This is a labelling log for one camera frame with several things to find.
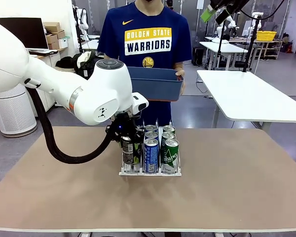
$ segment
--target nike swoosh logo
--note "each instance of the nike swoosh logo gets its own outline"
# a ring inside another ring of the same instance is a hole
[[[129,22],[132,22],[133,20],[130,20],[130,21],[123,21],[123,26],[125,26],[126,24],[128,24]]]

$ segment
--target neck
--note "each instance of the neck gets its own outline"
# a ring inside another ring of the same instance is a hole
[[[163,4],[161,0],[152,0],[150,2],[146,0],[136,0],[135,6],[139,11],[147,16],[157,16],[163,10]]]

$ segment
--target blue t-shirt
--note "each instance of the blue t-shirt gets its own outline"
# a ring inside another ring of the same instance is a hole
[[[129,67],[172,69],[191,59],[187,20],[164,7],[157,16],[146,16],[134,3],[110,9],[98,51]]]

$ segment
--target short sleeve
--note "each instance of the short sleeve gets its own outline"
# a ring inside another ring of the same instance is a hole
[[[174,63],[192,59],[191,37],[187,20],[183,17],[179,24],[177,44],[174,49]]]
[[[105,53],[110,58],[118,59],[119,51],[116,42],[115,32],[112,24],[112,12],[110,9],[105,17],[104,25],[102,28],[98,51]]]

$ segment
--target hand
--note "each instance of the hand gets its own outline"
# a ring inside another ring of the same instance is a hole
[[[177,75],[177,76],[182,76],[182,77],[184,77],[184,75],[185,75],[185,71],[184,71],[184,70],[179,70],[179,71],[176,72],[176,75]],[[183,95],[184,90],[185,90],[185,81],[183,80],[183,82],[182,82],[182,86],[181,86],[180,95]]]

